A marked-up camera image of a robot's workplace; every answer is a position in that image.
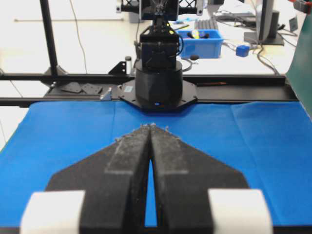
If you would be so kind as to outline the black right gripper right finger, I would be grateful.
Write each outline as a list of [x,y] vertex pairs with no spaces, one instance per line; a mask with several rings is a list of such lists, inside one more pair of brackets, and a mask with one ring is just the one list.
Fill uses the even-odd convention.
[[157,221],[170,234],[271,234],[263,193],[237,169],[150,127]]

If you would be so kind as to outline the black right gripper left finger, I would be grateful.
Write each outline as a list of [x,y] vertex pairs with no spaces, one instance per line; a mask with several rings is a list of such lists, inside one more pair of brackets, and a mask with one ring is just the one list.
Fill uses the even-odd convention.
[[121,234],[144,224],[149,126],[70,165],[31,195],[22,234]]

